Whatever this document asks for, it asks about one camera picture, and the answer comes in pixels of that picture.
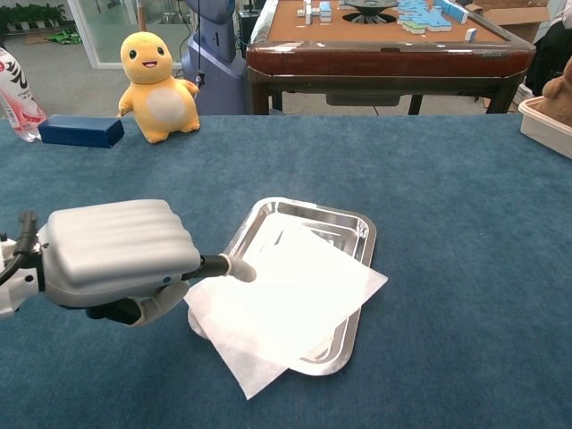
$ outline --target plush toy's white belly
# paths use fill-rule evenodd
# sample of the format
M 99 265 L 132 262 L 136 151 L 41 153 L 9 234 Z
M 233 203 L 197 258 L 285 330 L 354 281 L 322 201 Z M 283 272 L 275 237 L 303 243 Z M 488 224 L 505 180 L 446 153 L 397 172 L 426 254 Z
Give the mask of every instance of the plush toy's white belly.
M 147 96 L 147 108 L 161 122 L 179 122 L 187 111 L 182 97 L 169 88 L 151 91 Z

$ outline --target white plastic basket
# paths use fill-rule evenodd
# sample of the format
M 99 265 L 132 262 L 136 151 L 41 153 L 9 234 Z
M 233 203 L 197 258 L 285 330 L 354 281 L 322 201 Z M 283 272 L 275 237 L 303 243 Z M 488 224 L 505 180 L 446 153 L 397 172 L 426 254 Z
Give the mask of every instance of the white plastic basket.
M 523 114 L 520 132 L 572 159 L 572 127 L 538 112 L 535 107 L 543 97 L 529 98 L 518 105 Z

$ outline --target plastic bottle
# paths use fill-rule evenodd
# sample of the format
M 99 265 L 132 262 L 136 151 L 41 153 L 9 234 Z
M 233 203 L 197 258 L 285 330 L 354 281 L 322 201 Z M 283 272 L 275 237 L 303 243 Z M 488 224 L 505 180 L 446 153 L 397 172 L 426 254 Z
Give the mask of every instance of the plastic bottle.
M 20 64 L 1 47 L 0 105 L 21 139 L 40 139 L 38 125 L 46 120 L 46 114 L 34 100 Z

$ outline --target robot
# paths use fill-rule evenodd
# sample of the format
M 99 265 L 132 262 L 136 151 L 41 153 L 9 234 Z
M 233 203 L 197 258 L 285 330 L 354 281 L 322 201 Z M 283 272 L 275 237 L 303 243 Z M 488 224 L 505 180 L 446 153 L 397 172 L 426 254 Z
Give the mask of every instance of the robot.
M 44 293 L 92 319 L 144 326 L 183 299 L 190 279 L 256 279 L 241 259 L 200 255 L 163 200 L 59 210 L 40 229 L 36 214 L 26 211 L 20 223 L 17 240 L 0 233 L 0 318 Z
M 199 114 L 247 114 L 246 61 L 237 55 L 234 0 L 186 0 L 198 15 L 198 31 L 182 56 L 185 79 L 200 88 Z

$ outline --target glass door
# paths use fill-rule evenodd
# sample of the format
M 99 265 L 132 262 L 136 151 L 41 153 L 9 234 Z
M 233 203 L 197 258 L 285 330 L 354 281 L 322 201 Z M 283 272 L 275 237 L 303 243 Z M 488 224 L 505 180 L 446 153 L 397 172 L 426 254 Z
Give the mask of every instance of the glass door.
M 181 49 L 196 28 L 195 14 L 183 0 L 142 0 L 147 31 L 162 38 L 175 67 Z M 137 0 L 69 0 L 73 19 L 94 68 L 121 68 L 123 40 L 139 31 Z

